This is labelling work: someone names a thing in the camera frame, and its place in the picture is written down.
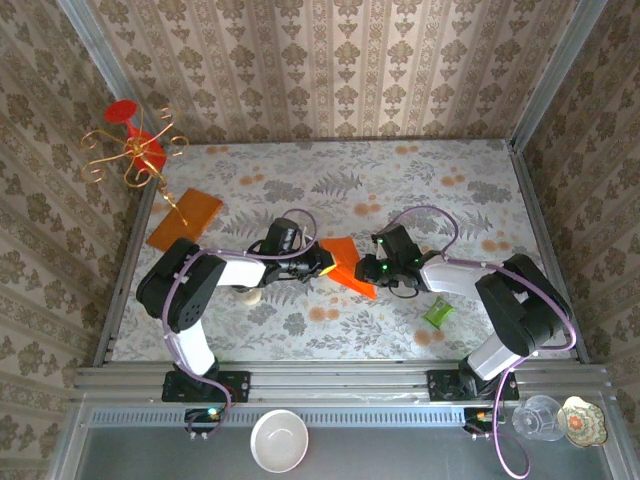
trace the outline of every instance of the green packet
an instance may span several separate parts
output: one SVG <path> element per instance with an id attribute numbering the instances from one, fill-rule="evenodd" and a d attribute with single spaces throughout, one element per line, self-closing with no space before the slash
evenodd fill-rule
<path id="1" fill-rule="evenodd" d="M 422 318 L 439 329 L 453 311 L 455 311 L 455 308 L 449 305 L 442 297 L 438 296 L 435 303 Z"/>

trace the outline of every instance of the floral tablecloth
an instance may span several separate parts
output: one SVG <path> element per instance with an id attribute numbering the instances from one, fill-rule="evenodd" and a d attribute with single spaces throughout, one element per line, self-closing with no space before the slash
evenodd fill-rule
<path id="1" fill-rule="evenodd" d="M 351 236 L 364 255 L 374 251 L 371 233 L 394 215 L 433 204 L 460 224 L 453 256 L 504 260 L 522 252 L 540 263 L 500 140 L 195 146 L 170 159 L 165 173 L 176 198 L 191 187 L 224 201 L 200 239 L 203 247 L 246 248 L 274 218 L 302 207 L 315 215 L 320 238 Z M 146 236 L 167 212 L 156 196 Z M 303 216 L 295 220 L 308 224 Z M 441 248 L 452 234 L 438 215 L 415 214 L 403 223 L 424 250 Z M 160 322 L 135 299 L 160 256 L 142 246 L 112 360 L 170 360 Z M 219 288 L 203 317 L 207 340 L 223 361 L 461 359 L 492 332 L 482 305 L 456 295 L 443 295 L 455 312 L 440 330 L 421 318 L 437 298 L 431 293 L 402 300 L 380 289 L 373 301 L 322 277 L 269 285 L 254 306 L 236 295 Z M 564 341 L 558 337 L 556 344 Z"/>

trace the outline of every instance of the patterned wallpaper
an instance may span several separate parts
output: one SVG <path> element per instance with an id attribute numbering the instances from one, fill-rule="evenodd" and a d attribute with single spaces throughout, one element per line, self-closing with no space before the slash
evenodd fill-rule
<path id="1" fill-rule="evenodd" d="M 640 2 L 609 1 L 525 159 L 587 347 L 640 444 Z"/>
<path id="2" fill-rule="evenodd" d="M 135 202 L 78 143 L 110 100 L 55 2 L 0 3 L 0 478 L 46 473 L 102 329 Z"/>
<path id="3" fill-rule="evenodd" d="M 508 137 L 577 0 L 89 4 L 138 99 L 218 143 Z"/>

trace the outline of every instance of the orange block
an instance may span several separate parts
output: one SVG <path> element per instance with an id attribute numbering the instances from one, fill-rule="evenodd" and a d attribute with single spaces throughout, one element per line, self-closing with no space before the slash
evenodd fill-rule
<path id="1" fill-rule="evenodd" d="M 158 228 L 149 235 L 147 245 L 166 252 L 178 238 L 188 238 L 197 242 L 224 203 L 209 194 L 190 188 L 176 205 L 187 220 L 187 225 L 182 223 L 180 215 L 172 208 Z"/>
<path id="2" fill-rule="evenodd" d="M 354 276 L 360 255 L 351 237 L 325 238 L 320 240 L 320 246 L 331 252 L 336 262 L 336 267 L 327 274 L 331 280 L 373 300 L 376 299 L 375 286 L 356 280 Z"/>

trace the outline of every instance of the decorative plate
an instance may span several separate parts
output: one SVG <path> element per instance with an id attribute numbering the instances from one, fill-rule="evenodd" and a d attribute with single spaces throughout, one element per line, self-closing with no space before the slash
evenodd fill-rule
<path id="1" fill-rule="evenodd" d="M 558 412 L 558 423 L 571 443 L 578 447 L 602 445 L 607 441 L 602 409 L 580 397 L 567 398 Z"/>

